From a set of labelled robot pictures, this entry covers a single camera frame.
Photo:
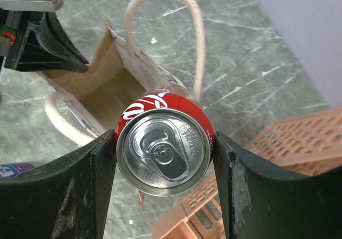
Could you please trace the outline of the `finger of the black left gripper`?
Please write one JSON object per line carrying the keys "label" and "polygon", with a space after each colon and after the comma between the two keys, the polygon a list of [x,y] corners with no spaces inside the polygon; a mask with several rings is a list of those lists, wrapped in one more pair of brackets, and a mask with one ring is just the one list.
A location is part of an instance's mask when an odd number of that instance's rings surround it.
{"label": "finger of the black left gripper", "polygon": [[3,12],[3,67],[19,72],[88,70],[55,12]]}

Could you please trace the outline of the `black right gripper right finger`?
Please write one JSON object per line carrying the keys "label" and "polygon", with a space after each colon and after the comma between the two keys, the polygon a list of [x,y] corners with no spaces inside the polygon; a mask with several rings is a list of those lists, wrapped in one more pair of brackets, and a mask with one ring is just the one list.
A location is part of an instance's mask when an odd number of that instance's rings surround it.
{"label": "black right gripper right finger", "polygon": [[215,134],[213,164],[227,238],[341,238],[341,168],[284,169]]}

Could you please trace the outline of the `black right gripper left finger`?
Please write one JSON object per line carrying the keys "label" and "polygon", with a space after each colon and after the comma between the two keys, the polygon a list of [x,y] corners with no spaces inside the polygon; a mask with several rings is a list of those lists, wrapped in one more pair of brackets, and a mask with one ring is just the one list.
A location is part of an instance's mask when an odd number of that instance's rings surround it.
{"label": "black right gripper left finger", "polygon": [[102,238],[116,167],[114,132],[1,179],[1,238]]}

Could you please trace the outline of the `purple soda can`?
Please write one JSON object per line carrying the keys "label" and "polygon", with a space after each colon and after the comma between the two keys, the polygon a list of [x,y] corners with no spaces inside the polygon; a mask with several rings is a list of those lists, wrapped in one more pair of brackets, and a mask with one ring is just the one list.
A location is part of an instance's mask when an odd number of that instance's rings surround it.
{"label": "purple soda can", "polygon": [[13,163],[13,164],[1,164],[0,165],[0,177],[15,177],[27,170],[34,168],[31,163]]}

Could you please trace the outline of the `canvas jute cat-print bag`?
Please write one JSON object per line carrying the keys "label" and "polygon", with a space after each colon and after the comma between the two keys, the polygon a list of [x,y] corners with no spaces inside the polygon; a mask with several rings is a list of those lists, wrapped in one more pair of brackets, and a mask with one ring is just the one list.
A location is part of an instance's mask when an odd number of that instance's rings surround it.
{"label": "canvas jute cat-print bag", "polygon": [[[163,84],[183,83],[147,54],[135,47],[133,20],[141,4],[131,0],[125,13],[125,37],[111,27],[99,45],[86,73],[47,72],[54,87],[45,100],[45,112],[62,134],[80,146],[113,129],[123,111],[140,96]],[[196,67],[192,99],[199,104],[205,71],[205,33],[200,8],[195,0],[182,0],[189,8],[196,32]]]}

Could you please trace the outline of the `red cola can front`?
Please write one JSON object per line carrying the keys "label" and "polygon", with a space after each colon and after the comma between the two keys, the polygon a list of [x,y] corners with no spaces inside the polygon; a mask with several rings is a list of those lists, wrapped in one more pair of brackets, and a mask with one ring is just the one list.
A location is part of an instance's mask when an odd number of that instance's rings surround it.
{"label": "red cola can front", "polygon": [[114,136],[123,177],[159,197],[193,188],[208,169],[215,141],[208,116],[177,84],[163,84],[131,103]]}

